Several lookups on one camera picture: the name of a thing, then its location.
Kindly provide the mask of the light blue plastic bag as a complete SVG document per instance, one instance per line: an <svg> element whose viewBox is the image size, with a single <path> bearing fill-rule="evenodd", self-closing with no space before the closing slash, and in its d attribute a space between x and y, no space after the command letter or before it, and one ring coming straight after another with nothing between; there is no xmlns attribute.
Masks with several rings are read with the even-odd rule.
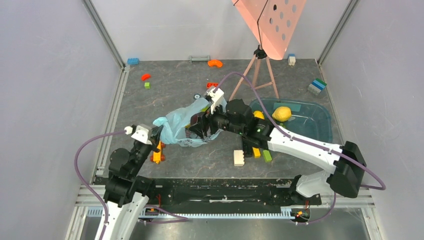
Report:
<svg viewBox="0 0 424 240"><path fill-rule="evenodd" d="M187 131L186 126L190 124L191 117L211 104L203 97L195 100L186 107L180 107L166 114L166 116L155 119L154 126L163 126L160 134L160 140L166 145L178 144L181 147L199 147L216 139L222 132L217 130L214 134L209 134L205 139L196 134Z"/></svg>

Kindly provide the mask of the yellow fake lemon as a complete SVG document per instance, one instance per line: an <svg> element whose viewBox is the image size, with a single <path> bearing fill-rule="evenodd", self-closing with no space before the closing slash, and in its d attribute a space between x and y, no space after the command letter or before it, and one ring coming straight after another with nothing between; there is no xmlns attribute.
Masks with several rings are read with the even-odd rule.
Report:
<svg viewBox="0 0 424 240"><path fill-rule="evenodd" d="M286 122L292 117L292 111L287 106L279 106L272 113L271 117L279 122Z"/></svg>

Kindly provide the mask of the yellow fake fruit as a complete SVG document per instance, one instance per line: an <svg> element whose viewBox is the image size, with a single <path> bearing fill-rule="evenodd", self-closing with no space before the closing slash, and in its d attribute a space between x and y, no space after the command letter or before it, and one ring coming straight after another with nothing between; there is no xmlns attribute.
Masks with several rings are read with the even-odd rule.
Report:
<svg viewBox="0 0 424 240"><path fill-rule="evenodd" d="M264 116L263 112L260 111L260 110L255 110L253 112L253 115L254 115L255 118L262 119L262 120L265 119L265 116Z"/></svg>

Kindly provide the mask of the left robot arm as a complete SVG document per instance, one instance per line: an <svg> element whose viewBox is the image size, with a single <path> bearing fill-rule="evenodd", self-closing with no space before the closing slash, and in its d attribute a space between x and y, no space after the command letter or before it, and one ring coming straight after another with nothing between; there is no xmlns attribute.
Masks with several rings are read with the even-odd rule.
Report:
<svg viewBox="0 0 424 240"><path fill-rule="evenodd" d="M97 230L99 240L128 240L146 206L157 198L153 179L139 175L152 152L159 152L162 126L127 126L126 131L136 136L131 150L118 148L110 154L108 181L103 199L103 226Z"/></svg>

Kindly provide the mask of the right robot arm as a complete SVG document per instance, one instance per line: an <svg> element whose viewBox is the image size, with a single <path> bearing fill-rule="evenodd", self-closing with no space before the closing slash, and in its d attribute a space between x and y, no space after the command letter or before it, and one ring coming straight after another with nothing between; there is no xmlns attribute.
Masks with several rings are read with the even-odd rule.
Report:
<svg viewBox="0 0 424 240"><path fill-rule="evenodd" d="M256 117L241 99L194 114L188 129L203 140L219 130L235 133L247 152L252 148L280 152L320 167L320 172L295 177L288 191L295 204L327 192L352 199L359 194L366 163L355 143L326 143L287 131L269 119Z"/></svg>

